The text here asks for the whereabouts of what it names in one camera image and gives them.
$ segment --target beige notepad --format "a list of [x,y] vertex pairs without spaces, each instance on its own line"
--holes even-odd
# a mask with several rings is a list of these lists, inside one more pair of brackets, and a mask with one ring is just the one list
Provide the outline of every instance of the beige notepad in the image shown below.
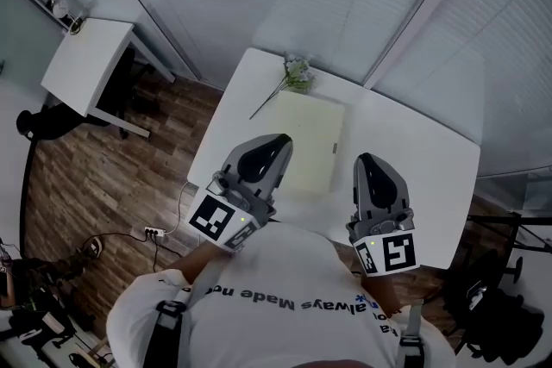
[[293,155],[280,187],[329,191],[345,107],[320,98],[282,91],[269,117],[270,132],[288,134]]

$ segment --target small white table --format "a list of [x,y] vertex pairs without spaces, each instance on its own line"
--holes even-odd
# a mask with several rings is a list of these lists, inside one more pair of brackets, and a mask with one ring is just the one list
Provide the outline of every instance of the small white table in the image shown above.
[[[373,153],[391,164],[408,184],[418,262],[448,268],[474,192],[480,148],[376,92],[312,71],[317,78],[310,94],[346,105],[331,192],[306,196],[277,189],[274,218],[349,245],[345,224],[355,210],[353,164],[361,153]],[[188,172],[191,183],[205,187],[235,146],[268,133],[263,112],[273,103],[252,120],[248,118],[283,75],[281,57],[256,49],[245,52]]]
[[98,109],[97,102],[124,50],[132,44],[169,82],[174,76],[133,33],[134,25],[87,19],[80,32],[67,33],[53,56],[42,86],[82,116],[101,120],[144,137],[149,131]]

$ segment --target table leg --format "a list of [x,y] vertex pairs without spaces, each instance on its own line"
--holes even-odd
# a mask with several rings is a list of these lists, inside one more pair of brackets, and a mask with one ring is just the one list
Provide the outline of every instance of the table leg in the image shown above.
[[142,137],[149,137],[149,131],[146,129],[142,129],[139,126],[136,126],[132,123],[126,122],[122,120],[121,118],[118,118],[112,114],[108,114],[104,110],[98,109],[98,108],[92,108],[89,111],[90,115],[94,115],[96,118],[99,118],[100,120],[104,120],[105,122],[114,124],[118,126],[119,128],[123,128],[128,130],[129,132],[134,132],[135,134],[141,135]]
[[174,83],[174,76],[169,72],[168,69],[163,66],[160,60],[155,57],[149,49],[147,49],[146,45],[144,45],[134,33],[130,35],[130,43],[132,43],[132,45],[138,50],[139,53],[141,53],[144,57],[146,57],[146,59],[149,60],[149,62],[155,67],[157,71],[160,72],[163,77],[165,77],[169,82]]

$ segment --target floor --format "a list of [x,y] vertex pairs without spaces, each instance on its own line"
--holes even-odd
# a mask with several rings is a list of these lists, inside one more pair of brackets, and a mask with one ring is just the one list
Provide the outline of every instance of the floor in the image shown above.
[[[39,142],[31,169],[26,210],[25,249],[28,257],[47,260],[71,254],[83,241],[98,233],[123,232],[144,237],[144,227],[171,230],[177,222],[177,205],[186,174],[198,150],[222,92],[185,79],[169,84],[157,74],[143,78],[138,93],[156,99],[160,112],[141,115],[129,111],[126,118],[148,128],[149,140],[131,134],[126,140],[117,128],[82,125],[55,141]],[[184,214],[195,189],[187,185],[180,210]],[[484,214],[485,204],[474,202],[472,212]],[[97,317],[94,332],[105,333],[105,321],[117,297],[133,279],[157,270],[177,257],[153,242],[108,235],[104,252],[79,278],[76,304]],[[500,237],[471,223],[464,242],[476,244],[478,252],[501,249]],[[198,243],[181,230],[163,244],[185,254]],[[337,246],[342,260],[354,266],[352,249]],[[463,259],[460,246],[455,263]],[[399,296],[405,302],[437,291],[446,272],[431,268],[401,273],[395,277]],[[423,315],[442,331],[454,323],[440,300],[424,307]],[[455,346],[459,334],[450,336]]]

